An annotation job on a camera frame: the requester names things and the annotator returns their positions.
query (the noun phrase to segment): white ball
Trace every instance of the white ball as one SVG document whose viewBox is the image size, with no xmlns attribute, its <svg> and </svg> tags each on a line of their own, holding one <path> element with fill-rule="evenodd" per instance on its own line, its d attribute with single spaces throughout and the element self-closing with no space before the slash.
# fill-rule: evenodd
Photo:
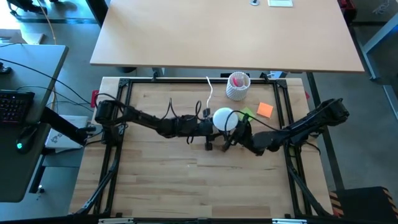
<svg viewBox="0 0 398 224">
<path fill-rule="evenodd" d="M 213 116 L 214 126 L 216 126 L 216 128 L 219 129 L 220 131 L 225 131 L 226 119 L 232 111 L 233 110 L 231 108 L 218 109 Z M 236 115 L 236 113 L 233 113 L 228 119 L 228 123 L 226 124 L 226 130 L 230 131 L 234 129 L 237 124 L 238 124 L 238 116 Z"/>
</svg>

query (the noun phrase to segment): concrete floor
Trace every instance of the concrete floor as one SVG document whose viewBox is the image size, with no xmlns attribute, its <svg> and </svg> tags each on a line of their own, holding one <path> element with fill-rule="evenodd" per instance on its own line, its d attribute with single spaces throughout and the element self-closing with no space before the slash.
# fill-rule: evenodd
<svg viewBox="0 0 398 224">
<path fill-rule="evenodd" d="M 50 10 L 50 17 L 58 18 L 66 15 L 74 18 L 92 18 L 84 1 L 68 2 L 70 7 L 74 4 L 77 9 L 54 8 L 54 10 Z M 371 11 L 378 5 L 377 2 L 356 1 L 359 9 L 358 20 L 386 21 L 396 12 L 397 4 L 392 1 L 392 7 L 384 15 L 373 15 Z M 7 9 L 0 4 L 0 13 L 4 11 Z M 37 17 L 29 13 L 21 12 L 21 14 L 26 17 Z M 18 23 L 17 25 L 21 26 L 25 32 L 44 33 L 47 38 L 44 39 L 43 44 L 53 44 L 48 24 Z M 100 32 L 100 28 L 96 24 L 54 24 L 53 28 L 58 44 L 70 48 L 59 79 L 70 85 L 87 100 L 91 99 L 91 91 L 99 88 L 102 77 L 151 76 L 150 68 L 139 68 L 136 72 L 123 74 L 112 67 L 91 66 L 89 61 Z M 362 27 L 359 32 L 370 38 L 373 33 L 377 32 L 377 28 Z M 374 52 L 382 74 L 387 74 L 388 77 L 392 77 L 398 72 L 396 60 L 393 57 L 393 52 L 398 50 L 396 40 L 397 35 L 392 35 L 386 43 L 381 45 L 380 49 Z M 171 77 L 218 77 L 220 72 L 225 72 L 225 70 L 173 68 L 168 70 L 167 75 Z M 250 74 L 252 77 L 257 77 L 260 71 L 250 71 Z M 387 187 L 393 197 L 397 199 L 398 163 L 396 158 L 398 151 L 396 150 L 396 137 L 398 122 L 382 87 L 377 83 L 370 82 L 367 73 L 315 73 L 314 75 L 321 100 L 342 97 L 351 114 L 347 122 L 330 128 L 345 187 L 351 189 L 381 185 Z M 306 91 L 310 93 L 304 74 L 291 74 L 288 77 L 302 78 Z M 57 84 L 57 91 L 81 102 L 77 96 L 71 94 L 61 85 Z M 314 108 L 312 99 L 309 99 L 308 105 L 310 109 Z M 59 113 L 92 116 L 92 113 L 86 109 L 68 103 L 59 105 Z M 319 139 L 318 144 L 322 152 L 326 181 L 329 189 L 333 190 L 335 186 L 322 138 Z M 46 188 L 46 193 L 41 196 L 27 194 L 20 203 L 0 203 L 0 221 L 66 215 L 82 152 L 65 153 L 51 158 L 52 161 L 51 159 L 47 161 L 50 164 L 61 164 L 59 166 L 63 167 L 50 167 L 45 171 L 42 184 Z"/>
</svg>

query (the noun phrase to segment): white mesh cup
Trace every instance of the white mesh cup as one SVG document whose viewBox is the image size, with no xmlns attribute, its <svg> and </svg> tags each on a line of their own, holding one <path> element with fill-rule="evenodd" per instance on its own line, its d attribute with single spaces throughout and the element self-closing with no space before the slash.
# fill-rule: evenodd
<svg viewBox="0 0 398 224">
<path fill-rule="evenodd" d="M 228 78 L 226 86 L 226 95 L 229 99 L 239 101 L 243 100 L 249 90 L 250 78 L 243 72 L 234 72 Z"/>
</svg>

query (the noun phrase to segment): white box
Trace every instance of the white box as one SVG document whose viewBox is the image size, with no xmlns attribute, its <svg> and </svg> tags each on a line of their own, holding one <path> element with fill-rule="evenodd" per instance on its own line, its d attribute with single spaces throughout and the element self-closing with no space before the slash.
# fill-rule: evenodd
<svg viewBox="0 0 398 224">
<path fill-rule="evenodd" d="M 69 116 L 69 115 L 60 115 L 60 116 L 78 128 L 84 128 L 87 126 L 87 121 L 88 121 L 87 116 Z M 81 148 L 81 145 L 72 141 L 70 138 L 64 136 L 58 131 L 51 129 L 50 134 L 45 142 L 45 147 L 49 149 L 55 149 L 55 152 L 62 152 L 66 149 L 79 149 Z"/>
</svg>

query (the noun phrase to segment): green object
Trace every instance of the green object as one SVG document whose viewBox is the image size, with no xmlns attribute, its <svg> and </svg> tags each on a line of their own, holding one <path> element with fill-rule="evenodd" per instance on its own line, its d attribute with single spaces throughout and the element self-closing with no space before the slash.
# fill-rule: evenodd
<svg viewBox="0 0 398 224">
<path fill-rule="evenodd" d="M 245 114 L 248 114 L 249 116 L 252 116 L 253 118 L 256 117 L 256 115 L 248 107 L 245 107 L 245 108 L 241 109 L 241 112 L 245 113 Z M 239 120 L 241 121 L 243 119 L 244 115 L 239 113 L 238 116 L 239 116 Z"/>
</svg>

